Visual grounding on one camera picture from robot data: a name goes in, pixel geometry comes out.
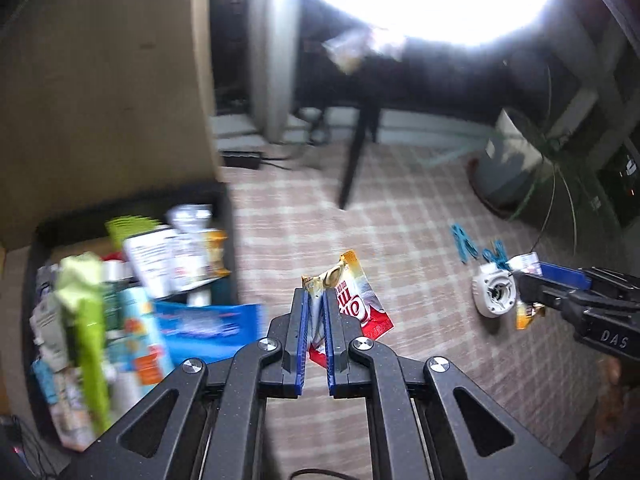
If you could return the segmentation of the person right hand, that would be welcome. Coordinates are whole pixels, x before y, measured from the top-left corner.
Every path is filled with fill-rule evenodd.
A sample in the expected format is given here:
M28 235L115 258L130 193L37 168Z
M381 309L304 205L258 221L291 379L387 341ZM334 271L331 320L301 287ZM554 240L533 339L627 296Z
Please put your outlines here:
M599 361L599 370L602 382L597 430L600 434L610 434L624 418L626 394L639 387L639 363L605 356Z

